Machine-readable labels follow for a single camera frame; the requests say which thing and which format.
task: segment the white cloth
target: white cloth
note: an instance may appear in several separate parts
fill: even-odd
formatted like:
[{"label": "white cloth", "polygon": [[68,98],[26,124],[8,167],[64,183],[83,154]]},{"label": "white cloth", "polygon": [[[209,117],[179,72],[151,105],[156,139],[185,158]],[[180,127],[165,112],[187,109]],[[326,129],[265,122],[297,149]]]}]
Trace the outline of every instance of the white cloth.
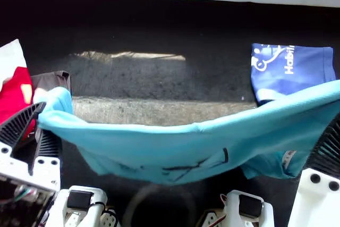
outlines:
[{"label": "white cloth", "polygon": [[21,45],[16,39],[0,47],[0,91],[2,85],[13,77],[18,66],[27,67]]}]

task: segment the light blue cloth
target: light blue cloth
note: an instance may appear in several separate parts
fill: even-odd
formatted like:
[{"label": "light blue cloth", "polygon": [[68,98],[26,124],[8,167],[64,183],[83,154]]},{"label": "light blue cloth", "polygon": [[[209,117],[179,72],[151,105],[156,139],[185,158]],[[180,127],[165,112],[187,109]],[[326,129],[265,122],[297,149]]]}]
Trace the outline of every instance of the light blue cloth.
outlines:
[{"label": "light blue cloth", "polygon": [[[72,114],[70,93],[57,87],[40,99],[47,105],[39,126],[75,144],[100,175],[179,184],[241,166],[247,178],[289,178],[340,111],[339,88],[332,81],[215,120],[157,127],[87,123]],[[284,163],[289,150],[297,153]]]}]

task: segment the red wire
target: red wire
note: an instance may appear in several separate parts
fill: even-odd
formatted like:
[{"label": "red wire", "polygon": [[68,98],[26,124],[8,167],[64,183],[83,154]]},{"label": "red wire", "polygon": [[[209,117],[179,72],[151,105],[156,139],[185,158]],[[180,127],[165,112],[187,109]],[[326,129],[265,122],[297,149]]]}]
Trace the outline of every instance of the red wire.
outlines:
[{"label": "red wire", "polygon": [[226,215],[221,216],[219,219],[217,219],[215,222],[213,222],[211,225],[209,225],[208,227],[214,227],[215,225],[219,224],[221,221],[223,221],[225,219]]}]

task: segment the wires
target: wires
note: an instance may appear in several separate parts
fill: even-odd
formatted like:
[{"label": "wires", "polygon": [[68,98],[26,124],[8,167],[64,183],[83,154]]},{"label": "wires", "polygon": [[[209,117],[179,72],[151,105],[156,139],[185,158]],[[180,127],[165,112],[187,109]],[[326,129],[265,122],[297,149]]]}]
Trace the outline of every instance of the wires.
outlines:
[{"label": "wires", "polygon": [[208,227],[214,227],[215,225],[219,224],[221,221],[223,221],[225,219],[227,215],[223,215],[221,216],[219,219],[217,219],[216,221],[214,221],[211,225],[209,225]]},{"label": "wires", "polygon": [[13,203],[21,200],[22,198],[34,193],[34,189],[24,189],[19,195],[17,195],[14,198],[11,199],[1,199],[0,200],[0,205],[6,205],[8,203]]},{"label": "wires", "polygon": [[103,209],[101,215],[109,214],[110,216],[113,216],[114,219],[115,219],[115,223],[114,223],[113,227],[117,227],[117,225],[118,225],[118,217],[117,217],[116,213],[110,211],[109,209],[107,209],[107,208],[106,208],[106,205],[105,205],[103,202],[97,201],[97,202],[95,202],[95,203],[92,203],[92,204],[90,205],[90,207],[95,206],[95,205],[102,205],[102,206],[104,207],[104,209]]},{"label": "wires", "polygon": [[[227,196],[225,194],[220,194],[219,198],[221,199],[223,205],[225,206],[225,203],[227,202]],[[208,225],[208,227],[214,227],[217,224],[219,224],[221,221],[223,221],[225,219],[227,215],[224,214],[222,215],[220,218],[218,218],[216,221],[214,221],[213,223],[211,223],[210,225]]]}]

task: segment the red cloth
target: red cloth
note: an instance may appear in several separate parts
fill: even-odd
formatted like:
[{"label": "red cloth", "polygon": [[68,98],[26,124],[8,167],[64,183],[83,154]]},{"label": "red cloth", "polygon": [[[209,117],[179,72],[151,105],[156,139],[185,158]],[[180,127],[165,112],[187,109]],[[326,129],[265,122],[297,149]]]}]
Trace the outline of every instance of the red cloth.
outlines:
[{"label": "red cloth", "polygon": [[[17,67],[11,80],[0,91],[0,124],[32,103],[32,81],[27,68]],[[23,138],[35,127],[33,120]]]}]

